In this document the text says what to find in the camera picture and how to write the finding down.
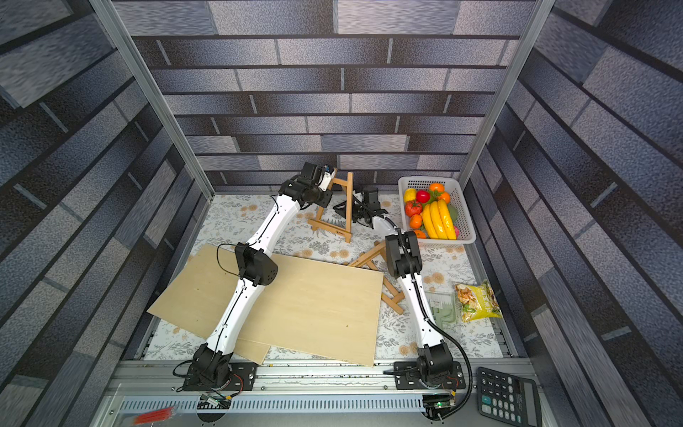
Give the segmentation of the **thin plywood board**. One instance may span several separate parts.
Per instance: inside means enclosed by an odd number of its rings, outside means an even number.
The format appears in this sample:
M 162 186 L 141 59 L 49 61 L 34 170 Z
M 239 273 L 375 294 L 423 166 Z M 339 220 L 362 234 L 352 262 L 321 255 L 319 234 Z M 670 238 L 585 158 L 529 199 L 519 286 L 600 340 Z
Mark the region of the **thin plywood board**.
M 144 359 L 190 359 L 227 308 L 237 272 L 230 247 L 202 246 L 148 309 L 160 322 Z
M 382 272 L 275 254 L 235 353 L 258 364 L 272 347 L 361 366 L 375 361 Z

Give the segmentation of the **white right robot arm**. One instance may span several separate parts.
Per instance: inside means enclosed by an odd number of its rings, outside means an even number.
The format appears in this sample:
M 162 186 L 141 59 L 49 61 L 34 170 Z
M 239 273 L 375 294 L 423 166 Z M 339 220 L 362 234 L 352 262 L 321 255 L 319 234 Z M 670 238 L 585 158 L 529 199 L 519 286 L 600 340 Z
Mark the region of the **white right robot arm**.
M 430 311 L 422 278 L 423 259 L 416 234 L 404 231 L 381 207 L 378 190 L 368 187 L 353 197 L 354 215 L 358 222 L 385 236 L 385 254 L 389 274 L 401 286 L 409 309 L 414 315 L 417 333 L 417 358 L 406 368 L 393 368 L 387 374 L 405 377 L 426 388 L 437 388 L 450 382 L 472 386 L 472 372 L 464 347 L 440 328 Z

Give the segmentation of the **small wooden easel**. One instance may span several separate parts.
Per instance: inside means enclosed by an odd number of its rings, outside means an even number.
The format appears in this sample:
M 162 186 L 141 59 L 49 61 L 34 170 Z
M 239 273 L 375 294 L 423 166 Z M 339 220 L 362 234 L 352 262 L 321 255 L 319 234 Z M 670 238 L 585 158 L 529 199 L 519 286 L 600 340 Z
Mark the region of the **small wooden easel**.
M 325 222 L 322 220 L 323 213 L 325 211 L 325 208 L 319 207 L 317 214 L 314 218 L 308 220 L 308 224 L 311 226 L 312 231 L 318 231 L 318 230 L 323 230 L 323 231 L 328 231 L 333 233 L 336 236 L 343 237 L 346 243 L 350 243 L 352 239 L 352 215 L 353 215 L 353 182 L 354 182 L 354 174 L 353 172 L 348 172 L 346 175 L 346 179 L 340 179 L 337 177 L 334 177 L 331 179 L 330 183 L 327 186 L 327 192 L 331 193 L 332 189 L 334 188 L 334 185 L 340 186 L 345 194 L 345 201 L 340 202 L 339 204 L 335 205 L 332 207 L 332 210 L 338 214 L 341 215 L 344 220 L 345 220 L 345 225 L 343 227 L 336 226 L 334 224 L 331 224 L 330 222 Z

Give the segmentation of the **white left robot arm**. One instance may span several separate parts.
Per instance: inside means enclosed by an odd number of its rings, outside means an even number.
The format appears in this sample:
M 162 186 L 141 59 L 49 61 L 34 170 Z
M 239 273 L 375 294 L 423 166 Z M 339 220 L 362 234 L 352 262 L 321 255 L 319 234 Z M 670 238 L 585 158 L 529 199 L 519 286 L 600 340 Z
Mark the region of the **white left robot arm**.
M 247 240 L 234 245 L 238 283 L 215 330 L 187 363 L 181 391 L 220 391 L 231 382 L 231 358 L 238 335 L 259 295 L 277 277 L 279 267 L 271 258 L 276 243 L 294 217 L 305 208 L 326 207 L 332 197 L 330 184 L 336 170 L 330 165 L 306 162 L 302 172 L 286 180 L 273 198 L 274 206 L 263 224 Z

